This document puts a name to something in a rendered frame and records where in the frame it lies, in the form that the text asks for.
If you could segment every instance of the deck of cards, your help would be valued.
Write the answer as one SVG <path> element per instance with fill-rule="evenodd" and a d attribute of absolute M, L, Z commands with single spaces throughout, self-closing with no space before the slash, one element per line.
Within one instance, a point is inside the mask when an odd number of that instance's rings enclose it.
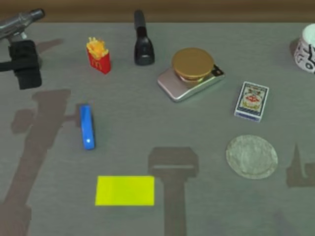
<path fill-rule="evenodd" d="M 268 87 L 244 82 L 234 115 L 260 122 L 265 109 L 268 92 Z"/>

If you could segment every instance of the white mug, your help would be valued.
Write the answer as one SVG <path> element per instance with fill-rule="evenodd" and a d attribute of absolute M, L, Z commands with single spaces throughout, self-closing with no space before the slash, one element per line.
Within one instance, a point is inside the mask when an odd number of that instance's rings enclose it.
<path fill-rule="evenodd" d="M 294 53 L 294 59 L 301 69 L 315 74 L 315 24 L 304 28 Z"/>

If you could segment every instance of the blue object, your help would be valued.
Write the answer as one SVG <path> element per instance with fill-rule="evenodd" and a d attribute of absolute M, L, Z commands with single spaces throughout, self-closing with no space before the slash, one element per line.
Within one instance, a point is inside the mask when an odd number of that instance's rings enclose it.
<path fill-rule="evenodd" d="M 92 112 L 91 112 L 90 105 L 80 106 L 80 116 L 81 116 L 81 131 L 82 131 L 83 147 L 85 150 L 92 150 L 95 148 L 95 142 L 94 142 Z"/>

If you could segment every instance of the brown wall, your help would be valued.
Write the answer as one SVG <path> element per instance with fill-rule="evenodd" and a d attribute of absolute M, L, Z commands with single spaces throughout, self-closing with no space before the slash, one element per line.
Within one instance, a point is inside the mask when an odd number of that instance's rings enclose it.
<path fill-rule="evenodd" d="M 0 17 L 43 8 L 46 22 L 315 22 L 315 0 L 5 0 Z"/>

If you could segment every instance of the gray table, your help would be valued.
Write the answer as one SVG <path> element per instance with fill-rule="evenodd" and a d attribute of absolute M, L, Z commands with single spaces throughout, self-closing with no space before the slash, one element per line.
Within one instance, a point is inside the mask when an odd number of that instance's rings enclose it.
<path fill-rule="evenodd" d="M 49 109 L 45 113 L 49 121 L 42 119 L 41 125 L 50 131 L 43 128 L 31 135 L 28 129 L 17 135 L 19 127 L 13 128 L 14 133 L 11 128 L 15 113 L 20 109 L 36 113 L 35 93 L 51 91 L 52 99 L 58 99 L 65 89 L 71 91 L 67 115 L 75 112 L 77 103 L 93 103 L 97 149 L 84 151 L 80 129 L 74 122 L 62 124 L 28 197 L 30 236 L 164 235 L 159 180 L 154 207 L 94 206 L 97 176 L 146 175 L 154 147 L 191 147 L 199 157 L 199 173 L 186 183 L 188 236 L 314 234 L 312 181 L 302 188 L 298 174 L 286 174 L 296 143 L 302 167 L 314 159 L 315 76 L 298 69 L 289 50 L 305 25 L 148 24 L 156 50 L 156 63 L 148 67 L 133 63 L 132 24 L 31 26 L 28 35 L 39 43 L 44 60 L 43 86 L 20 91 L 12 72 L 0 75 L 0 197 L 5 198 L 23 152 L 29 152 L 24 157 L 45 156 L 47 147 L 40 145 L 49 138 L 53 141 L 50 128 L 58 119 L 53 108 Z M 89 66 L 85 44 L 90 36 L 103 38 L 110 50 L 112 71 L 107 76 Z M 222 85 L 176 104 L 158 87 L 157 76 L 184 47 L 209 51 L 226 79 Z M 0 51 L 1 61 L 9 59 L 7 42 L 1 42 Z M 243 81 L 270 87 L 261 123 L 233 116 Z M 18 115 L 25 122 L 23 115 L 27 114 Z M 268 179 L 247 180 L 228 166 L 225 148 L 242 134 L 258 135 L 276 149 L 279 167 Z M 30 143 L 28 151 L 24 142 Z M 32 172 L 39 164 L 25 168 Z M 21 186 L 35 176 L 20 178 Z M 288 187 L 287 178 L 297 186 Z"/>

